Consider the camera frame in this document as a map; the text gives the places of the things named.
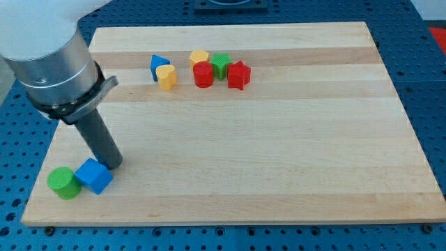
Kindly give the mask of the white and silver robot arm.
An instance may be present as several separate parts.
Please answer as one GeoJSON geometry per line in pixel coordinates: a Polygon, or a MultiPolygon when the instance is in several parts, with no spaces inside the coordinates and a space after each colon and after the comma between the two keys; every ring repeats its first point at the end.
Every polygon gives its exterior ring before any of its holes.
{"type": "Polygon", "coordinates": [[[78,21],[105,0],[2,1],[1,57],[49,119],[100,120],[97,104],[112,88],[92,59],[78,21]]]}

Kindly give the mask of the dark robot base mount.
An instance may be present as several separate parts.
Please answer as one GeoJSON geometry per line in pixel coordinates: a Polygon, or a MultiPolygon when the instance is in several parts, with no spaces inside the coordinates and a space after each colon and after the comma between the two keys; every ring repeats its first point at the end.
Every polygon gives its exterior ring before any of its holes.
{"type": "Polygon", "coordinates": [[[221,10],[266,10],[269,0],[194,0],[195,12],[221,10]]]}

